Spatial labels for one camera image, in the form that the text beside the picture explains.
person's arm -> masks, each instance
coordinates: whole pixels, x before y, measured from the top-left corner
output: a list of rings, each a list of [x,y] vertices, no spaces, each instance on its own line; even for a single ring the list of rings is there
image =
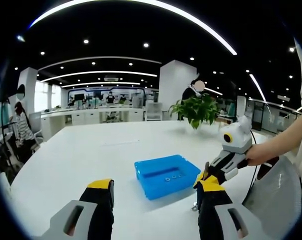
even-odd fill
[[[248,165],[260,165],[298,147],[302,140],[302,115],[279,135],[261,144],[253,145],[246,154]]]

white cabinet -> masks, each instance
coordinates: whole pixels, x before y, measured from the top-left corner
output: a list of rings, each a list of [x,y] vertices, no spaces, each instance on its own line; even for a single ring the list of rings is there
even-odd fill
[[[100,113],[98,111],[92,111],[85,113],[85,124],[98,124],[100,123]]]
[[[130,110],[129,111],[129,122],[142,122],[143,121],[143,110]]]
[[[84,113],[77,113],[72,114],[72,125],[84,125],[85,124],[85,114]]]

white robot controller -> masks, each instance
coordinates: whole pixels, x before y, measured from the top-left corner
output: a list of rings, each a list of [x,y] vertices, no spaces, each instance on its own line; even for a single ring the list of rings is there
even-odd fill
[[[223,150],[212,162],[210,168],[213,172],[219,171],[219,175],[224,174],[224,181],[237,175],[238,169],[246,166],[245,153],[252,146],[251,128],[249,119],[241,116],[237,122],[220,129],[219,139]]]

office chair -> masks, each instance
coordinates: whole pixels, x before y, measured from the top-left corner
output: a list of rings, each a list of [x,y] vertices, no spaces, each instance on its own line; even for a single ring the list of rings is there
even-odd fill
[[[162,113],[162,103],[161,102],[146,102],[145,106],[145,121],[162,121],[163,113]]]
[[[41,127],[41,112],[34,112],[29,115],[30,124],[32,127],[32,132],[35,137],[35,141],[37,146],[32,147],[34,151],[36,147],[40,147],[40,144],[44,142],[44,138],[42,135],[42,127]]]

